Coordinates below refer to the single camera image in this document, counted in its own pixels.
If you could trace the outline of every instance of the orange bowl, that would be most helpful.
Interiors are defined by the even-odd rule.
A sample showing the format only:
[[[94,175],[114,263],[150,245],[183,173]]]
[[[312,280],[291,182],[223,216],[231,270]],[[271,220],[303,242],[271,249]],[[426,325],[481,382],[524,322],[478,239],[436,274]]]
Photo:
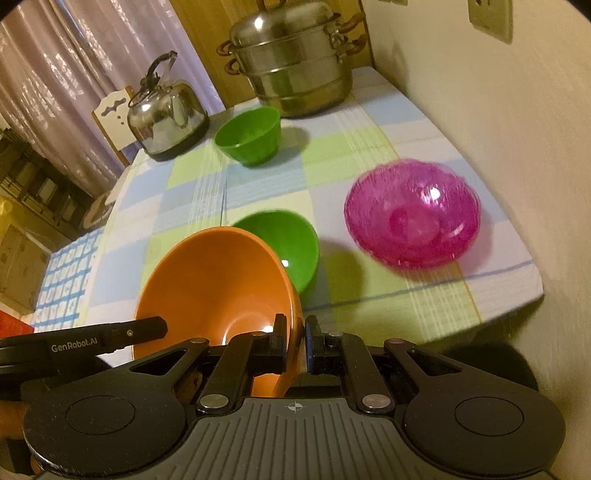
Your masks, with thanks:
[[[160,316],[168,333],[134,345],[134,359],[193,337],[225,345],[240,333],[268,331],[277,313],[287,316],[287,372],[256,377],[253,396],[280,397],[297,374],[300,300],[279,258],[257,236],[233,227],[202,230],[177,244],[150,275],[135,318]]]

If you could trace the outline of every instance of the wooden door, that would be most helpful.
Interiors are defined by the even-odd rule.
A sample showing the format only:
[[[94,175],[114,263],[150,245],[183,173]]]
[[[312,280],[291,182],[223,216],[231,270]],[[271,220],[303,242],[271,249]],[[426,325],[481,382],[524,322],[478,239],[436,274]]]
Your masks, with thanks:
[[[361,11],[359,0],[324,1],[334,12],[341,13],[344,21]],[[253,98],[254,92],[245,76],[230,76],[224,72],[224,64],[229,58],[218,56],[216,47],[229,38],[234,23],[257,10],[256,0],[170,0],[170,3],[224,104],[230,107]],[[292,3],[294,0],[288,0],[287,5]],[[277,0],[267,0],[268,7],[276,4]],[[357,38],[364,32],[367,33],[365,24],[361,24],[347,36]],[[371,65],[369,45],[350,59],[353,68]]]

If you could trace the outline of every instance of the curtain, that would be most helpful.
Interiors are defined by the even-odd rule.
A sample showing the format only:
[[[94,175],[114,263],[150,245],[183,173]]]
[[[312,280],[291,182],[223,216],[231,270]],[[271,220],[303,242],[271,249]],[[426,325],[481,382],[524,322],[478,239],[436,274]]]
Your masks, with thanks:
[[[0,112],[17,132],[96,197],[123,171],[91,117],[100,100],[139,88],[169,50],[169,78],[223,104],[168,0],[25,0],[0,26]]]

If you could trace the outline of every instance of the green bowl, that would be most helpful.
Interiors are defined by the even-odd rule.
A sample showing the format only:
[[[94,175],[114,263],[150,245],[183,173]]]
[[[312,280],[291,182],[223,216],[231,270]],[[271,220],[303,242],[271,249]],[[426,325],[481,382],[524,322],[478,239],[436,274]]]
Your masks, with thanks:
[[[262,106],[228,120],[215,136],[217,147],[245,167],[260,165],[272,158],[281,140],[279,110]]]
[[[299,294],[312,283],[320,247],[310,222],[289,210],[268,210],[249,215],[233,226],[254,233],[277,254]]]

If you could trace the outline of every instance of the pot lid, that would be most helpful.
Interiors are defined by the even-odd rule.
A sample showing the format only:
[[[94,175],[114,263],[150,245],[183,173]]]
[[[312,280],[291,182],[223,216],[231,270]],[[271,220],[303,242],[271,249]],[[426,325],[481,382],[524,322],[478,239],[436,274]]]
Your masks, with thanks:
[[[247,47],[292,35],[331,21],[335,14],[324,2],[279,6],[243,18],[230,29],[235,47]]]

